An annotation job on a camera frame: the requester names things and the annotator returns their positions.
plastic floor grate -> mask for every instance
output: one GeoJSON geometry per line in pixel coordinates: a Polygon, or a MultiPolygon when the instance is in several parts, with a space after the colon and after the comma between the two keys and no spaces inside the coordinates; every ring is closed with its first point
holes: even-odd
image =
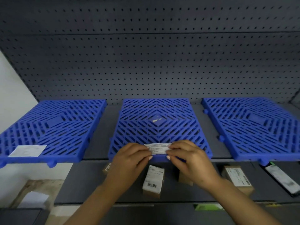
{"type": "MultiPolygon", "coordinates": [[[[130,142],[139,144],[170,143],[190,140],[212,151],[188,99],[125,99],[120,111],[108,158],[130,142]]],[[[154,155],[152,161],[168,161],[166,155],[154,155]]]]}
{"type": "Polygon", "coordinates": [[[107,103],[42,101],[0,135],[0,168],[7,163],[80,162],[107,103]],[[47,145],[38,157],[9,157],[18,145],[47,145]]]}
{"type": "Polygon", "coordinates": [[[300,123],[268,98],[204,98],[202,105],[236,161],[300,160],[300,123]]]}

brown cardboard box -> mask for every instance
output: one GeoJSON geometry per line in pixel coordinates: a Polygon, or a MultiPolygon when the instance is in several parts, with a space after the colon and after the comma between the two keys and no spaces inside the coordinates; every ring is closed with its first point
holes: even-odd
{"type": "Polygon", "coordinates": [[[108,163],[108,164],[106,164],[106,166],[103,168],[103,173],[105,174],[105,175],[107,175],[107,173],[108,173],[108,170],[110,169],[110,165],[111,165],[111,162],[110,163],[108,163]]]}
{"type": "Polygon", "coordinates": [[[178,182],[193,186],[193,182],[187,176],[185,176],[181,171],[179,171],[178,182]]]}
{"type": "Polygon", "coordinates": [[[160,193],[161,193],[164,179],[165,179],[165,169],[150,165],[148,168],[147,176],[146,176],[144,184],[143,184],[143,194],[160,199],[160,193]],[[157,172],[159,171],[160,173],[163,173],[162,178],[161,178],[161,175],[155,175],[153,172],[153,169],[157,169],[157,172]],[[155,188],[159,187],[159,185],[160,185],[161,186],[160,192],[159,193],[152,192],[151,188],[148,188],[147,185],[148,186],[155,185],[155,188]]]}
{"type": "Polygon", "coordinates": [[[244,174],[241,166],[224,166],[222,177],[231,181],[241,192],[250,196],[254,191],[254,187],[244,174]]]}

left hand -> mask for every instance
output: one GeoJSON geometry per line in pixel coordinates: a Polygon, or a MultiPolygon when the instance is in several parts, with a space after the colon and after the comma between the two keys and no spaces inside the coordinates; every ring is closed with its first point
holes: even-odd
{"type": "Polygon", "coordinates": [[[146,146],[126,144],[112,160],[103,188],[115,197],[120,197],[134,183],[150,159],[152,152],[146,146]]]}

right hand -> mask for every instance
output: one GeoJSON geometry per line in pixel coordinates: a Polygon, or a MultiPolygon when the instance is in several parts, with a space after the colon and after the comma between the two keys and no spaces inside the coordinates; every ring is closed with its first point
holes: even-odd
{"type": "Polygon", "coordinates": [[[222,178],[216,172],[206,153],[189,140],[173,142],[167,150],[171,162],[202,189],[209,190],[222,178]]]}

paper label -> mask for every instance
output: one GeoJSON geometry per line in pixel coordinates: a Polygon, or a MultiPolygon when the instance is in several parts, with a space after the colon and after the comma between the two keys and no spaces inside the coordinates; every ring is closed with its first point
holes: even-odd
{"type": "Polygon", "coordinates": [[[108,170],[110,169],[110,165],[111,165],[111,162],[107,165],[107,167],[105,168],[105,171],[108,172],[108,170]]]}
{"type": "Polygon", "coordinates": [[[158,143],[158,144],[144,144],[152,151],[152,155],[166,154],[166,151],[169,150],[169,145],[172,143],[158,143]]]}
{"type": "Polygon", "coordinates": [[[242,186],[251,186],[248,178],[244,174],[241,168],[239,167],[226,167],[225,168],[232,183],[236,187],[242,187],[242,186]]]}
{"type": "Polygon", "coordinates": [[[300,191],[300,185],[298,185],[293,179],[291,179],[286,173],[283,172],[275,164],[265,167],[265,169],[277,180],[284,188],[286,188],[291,194],[295,194],[300,191]]]}
{"type": "Polygon", "coordinates": [[[164,172],[165,169],[150,165],[143,184],[143,189],[160,194],[164,172]]]}
{"type": "Polygon", "coordinates": [[[8,157],[38,157],[47,145],[19,145],[8,157]]]}

